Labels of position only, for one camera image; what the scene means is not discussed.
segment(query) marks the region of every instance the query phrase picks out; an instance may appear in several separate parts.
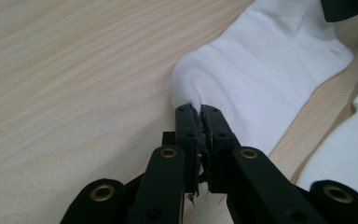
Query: light wood surface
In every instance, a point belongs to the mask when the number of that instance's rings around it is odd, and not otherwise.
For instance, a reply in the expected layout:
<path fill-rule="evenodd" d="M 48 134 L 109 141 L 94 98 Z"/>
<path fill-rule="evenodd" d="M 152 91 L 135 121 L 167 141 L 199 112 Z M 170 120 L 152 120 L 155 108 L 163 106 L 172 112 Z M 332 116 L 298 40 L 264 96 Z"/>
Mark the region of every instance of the light wood surface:
<path fill-rule="evenodd" d="M 0 0 L 0 223 L 58 223 L 89 182 L 127 183 L 174 130 L 177 60 L 252 1 Z M 354 111 L 358 16 L 337 24 L 353 63 L 310 98 L 270 155 L 293 181 Z M 184 223 L 230 223 L 224 195 L 186 203 Z"/>

